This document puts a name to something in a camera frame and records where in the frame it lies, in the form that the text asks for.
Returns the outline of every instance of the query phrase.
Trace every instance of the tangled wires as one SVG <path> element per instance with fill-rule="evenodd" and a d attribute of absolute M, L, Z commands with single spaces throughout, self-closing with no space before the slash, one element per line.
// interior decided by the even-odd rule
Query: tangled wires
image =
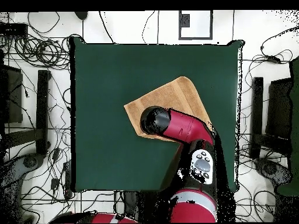
<path fill-rule="evenodd" d="M 79 37 L 78 34 L 72 34 L 62 40 L 60 44 L 55 40 L 42 40 L 29 35 L 28 38 L 19 38 L 15 40 L 14 48 L 22 60 L 30 65 L 39 68 L 52 68 L 57 70 L 68 69 L 69 65 L 69 38 Z"/>

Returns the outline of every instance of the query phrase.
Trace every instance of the control buttons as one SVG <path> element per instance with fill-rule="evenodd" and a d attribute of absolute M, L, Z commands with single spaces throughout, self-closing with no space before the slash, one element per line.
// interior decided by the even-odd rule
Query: control buttons
<path fill-rule="evenodd" d="M 210 178 L 210 176 L 207 173 L 203 173 L 203 177 L 205 177 L 207 180 Z"/>
<path fill-rule="evenodd" d="M 194 164 L 195 167 L 197 169 L 200 169 L 204 172 L 209 172 L 210 171 L 210 164 L 208 164 L 205 160 L 203 159 L 200 159 L 200 160 L 197 160 L 196 163 Z"/>
<path fill-rule="evenodd" d="M 190 162 L 190 176 L 202 184 L 210 185 L 213 183 L 214 162 L 211 154 L 204 149 L 193 152 Z"/>

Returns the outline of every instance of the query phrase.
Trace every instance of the green tabletop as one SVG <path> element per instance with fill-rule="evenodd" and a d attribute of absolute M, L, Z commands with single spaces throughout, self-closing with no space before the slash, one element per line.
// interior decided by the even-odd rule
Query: green tabletop
<path fill-rule="evenodd" d="M 299 57 L 290 62 L 290 73 L 293 82 L 290 92 L 292 153 L 288 158 L 288 168 L 293 178 L 290 183 L 278 186 L 277 192 L 283 196 L 299 197 Z"/>
<path fill-rule="evenodd" d="M 75 189 L 159 190 L 178 143 L 137 136 L 124 105 L 188 77 L 218 131 L 235 190 L 238 52 L 230 45 L 75 43 Z"/>

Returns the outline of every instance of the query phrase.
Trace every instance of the black cable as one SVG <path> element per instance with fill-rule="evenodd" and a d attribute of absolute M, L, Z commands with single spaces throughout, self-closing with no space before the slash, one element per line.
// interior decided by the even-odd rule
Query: black cable
<path fill-rule="evenodd" d="M 156 11 L 154 10 L 153 13 L 148 17 L 148 19 L 149 19 L 155 12 L 156 12 Z M 145 42 L 145 40 L 144 40 L 144 38 L 143 38 L 143 33 L 144 33 L 144 30 L 145 30 L 145 27 L 147 26 L 148 19 L 147 19 L 147 21 L 146 21 L 146 23 L 145 23 L 145 25 L 144 25 L 143 31 L 142 31 L 142 39 L 143 39 L 144 44 L 146 44 L 146 42 Z"/>
<path fill-rule="evenodd" d="M 99 197 L 99 196 L 111 196 L 111 195 L 113 195 L 113 193 L 111 193 L 111 194 L 105 194 L 105 193 L 100 193 L 100 194 L 98 194 L 97 196 L 96 196 L 96 198 L 95 198 L 95 200 L 93 200 L 93 203 L 88 207 L 88 208 L 86 208 L 86 209 L 84 209 L 83 210 L 83 213 L 85 213 L 85 211 L 87 211 L 89 208 L 91 208 L 94 204 L 95 204 L 95 202 L 96 202 L 96 200 L 97 200 L 97 198 Z"/>
<path fill-rule="evenodd" d="M 109 38 L 111 39 L 112 44 L 115 44 L 114 41 L 112 40 L 110 34 L 109 34 L 108 31 L 107 31 L 106 25 L 105 25 L 105 23 L 104 23 L 104 20 L 103 20 L 103 18 L 102 18 L 102 14 L 100 13 L 100 11 L 99 11 L 99 14 L 100 14 L 100 19 L 102 20 L 102 23 L 103 23 L 103 26 L 104 26 L 104 29 L 105 29 L 106 33 L 108 34 Z"/>
<path fill-rule="evenodd" d="M 20 154 L 20 152 L 21 152 L 21 150 L 22 150 L 23 148 L 28 147 L 29 145 L 34 144 L 34 143 L 35 143 L 35 141 L 34 141 L 34 142 L 31 142 L 31 143 L 29 143 L 29 144 L 27 144 L 27 145 L 25 145 L 24 147 L 22 147 L 22 148 L 17 152 L 17 154 L 16 154 L 13 158 L 11 158 L 10 160 L 8 160 L 8 161 L 5 162 L 4 164 L 8 164 L 8 163 L 12 162 L 12 161 L 14 160 L 14 158 L 16 158 L 16 157 Z"/>
<path fill-rule="evenodd" d="M 39 218 L 38 218 L 38 220 L 37 220 L 37 222 L 36 222 L 36 224 L 38 224 L 38 222 L 39 222 L 39 220 L 40 220 L 40 214 L 39 213 L 37 213 L 37 212 L 35 212 L 35 211 L 31 211 L 31 210 L 29 210 L 29 209 L 25 209 L 23 206 L 20 206 L 24 211 L 28 211 L 28 212 L 30 212 L 30 213 L 34 213 L 34 214 L 36 214 L 36 215 L 38 215 L 39 216 Z"/>
<path fill-rule="evenodd" d="M 266 54 L 264 54 L 264 52 L 263 52 L 263 49 L 264 49 L 264 43 L 267 42 L 268 40 L 272 39 L 272 38 L 275 38 L 275 37 L 277 37 L 277 36 L 281 36 L 281 35 L 283 35 L 283 34 L 285 34 L 285 33 L 288 33 L 288 32 L 293 32 L 293 31 L 295 31 L 295 30 L 297 30 L 297 29 L 299 29 L 299 26 L 297 26 L 297 27 L 292 27 L 292 28 L 290 28 L 290 29 L 287 29 L 287 30 L 285 30 L 285 31 L 280 32 L 279 34 L 276 34 L 276 35 L 274 35 L 274 36 L 271 36 L 270 38 L 267 38 L 267 39 L 262 43 L 262 45 L 260 46 L 260 51 L 262 52 L 262 54 L 263 54 L 265 57 L 270 57 L 269 55 L 266 55 Z"/>
<path fill-rule="evenodd" d="M 70 90 L 71 88 L 69 87 L 68 89 L 65 89 L 64 90 L 64 92 L 63 92 L 63 94 L 62 94 L 62 99 L 63 99 L 63 101 L 65 102 L 65 103 L 67 103 L 67 104 L 71 104 L 71 103 L 69 103 L 69 102 L 67 102 L 66 100 L 65 100 L 65 97 L 64 97 L 64 94 L 66 93 L 66 91 L 68 91 L 68 90 Z"/>
<path fill-rule="evenodd" d="M 38 30 L 37 30 L 36 28 L 34 28 L 34 27 L 32 26 L 32 24 L 30 23 L 30 20 L 29 20 L 29 15 L 30 15 L 30 13 L 31 13 L 31 12 L 28 12 L 28 15 L 27 15 L 28 24 L 29 24 L 29 26 L 33 29 L 33 31 L 35 31 L 38 35 L 40 35 L 40 34 L 45 34 L 45 33 L 48 33 L 48 32 L 50 32 L 50 31 L 52 31 L 52 29 L 56 27 L 56 25 L 58 24 L 58 22 L 59 22 L 59 20 L 60 20 L 60 15 L 59 15 L 57 12 L 55 12 L 56 15 L 58 16 L 58 20 L 56 21 L 56 23 L 54 24 L 54 26 L 51 27 L 48 31 L 38 31 Z"/>
<path fill-rule="evenodd" d="M 259 214 L 258 214 L 258 210 L 257 210 L 257 208 L 256 208 L 256 201 L 255 201 L 255 198 L 256 198 L 256 196 L 258 195 L 258 194 L 260 194 L 260 193 L 269 193 L 269 194 L 271 194 L 272 196 L 274 196 L 275 198 L 276 198 L 276 196 L 272 193 L 272 192 L 270 192 L 270 191 L 267 191 L 267 190 L 262 190 L 262 191 L 258 191 L 254 196 L 253 196 L 253 207 L 254 207 L 254 209 L 255 209 L 255 213 L 257 214 L 257 216 L 258 216 L 258 218 L 262 221 L 262 222 L 264 222 L 264 220 L 259 216 Z"/>

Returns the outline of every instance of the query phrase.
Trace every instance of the black strip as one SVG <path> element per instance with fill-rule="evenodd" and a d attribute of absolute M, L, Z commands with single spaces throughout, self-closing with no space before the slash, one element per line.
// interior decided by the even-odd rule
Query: black strip
<path fill-rule="evenodd" d="M 38 71 L 36 128 L 43 130 L 43 138 L 36 141 L 36 153 L 41 155 L 46 155 L 48 150 L 48 83 L 50 78 L 50 71 Z"/>
<path fill-rule="evenodd" d="M 262 134 L 263 119 L 263 78 L 257 77 L 252 82 L 252 113 L 251 113 L 251 133 Z M 253 136 L 249 140 L 249 157 L 251 159 L 259 158 L 260 145 L 254 142 Z"/>
<path fill-rule="evenodd" d="M 69 63 L 70 63 L 70 79 L 71 79 L 71 86 L 70 86 L 70 93 L 71 93 L 71 153 L 72 153 L 72 167 L 71 167 L 71 191 L 73 193 L 77 193 L 76 187 L 76 136 L 75 136 L 75 129 L 76 129 L 76 80 L 75 80 L 75 41 L 73 37 L 69 38 Z"/>

